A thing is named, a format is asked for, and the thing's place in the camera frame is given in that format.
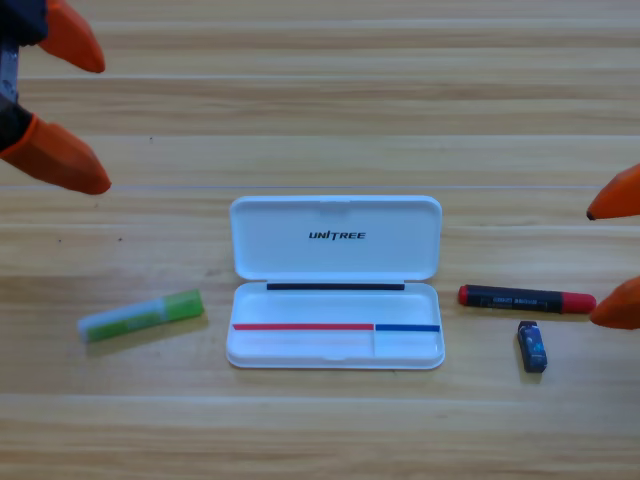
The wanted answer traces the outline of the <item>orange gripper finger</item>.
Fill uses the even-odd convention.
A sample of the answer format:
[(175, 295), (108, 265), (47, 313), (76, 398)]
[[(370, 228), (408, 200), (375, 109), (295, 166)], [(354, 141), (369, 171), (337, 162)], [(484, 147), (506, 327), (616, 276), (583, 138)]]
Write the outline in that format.
[(596, 195), (587, 208), (591, 221), (639, 215), (639, 165), (619, 172)]
[(32, 116), (24, 135), (1, 159), (30, 177), (67, 190), (99, 195), (111, 180), (93, 150), (58, 124)]
[(39, 47), (84, 71), (102, 73), (106, 64), (89, 23), (65, 0), (47, 0), (48, 34)]
[(592, 323), (606, 328), (636, 330), (640, 327), (640, 279), (618, 286), (590, 315)]

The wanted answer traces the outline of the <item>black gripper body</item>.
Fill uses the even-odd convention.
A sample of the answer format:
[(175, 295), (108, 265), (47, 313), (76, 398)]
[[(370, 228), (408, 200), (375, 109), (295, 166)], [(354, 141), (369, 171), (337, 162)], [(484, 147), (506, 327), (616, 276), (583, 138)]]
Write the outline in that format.
[(18, 102), (19, 53), (48, 36), (45, 0), (1, 0), (1, 150), (25, 134), (32, 114)]

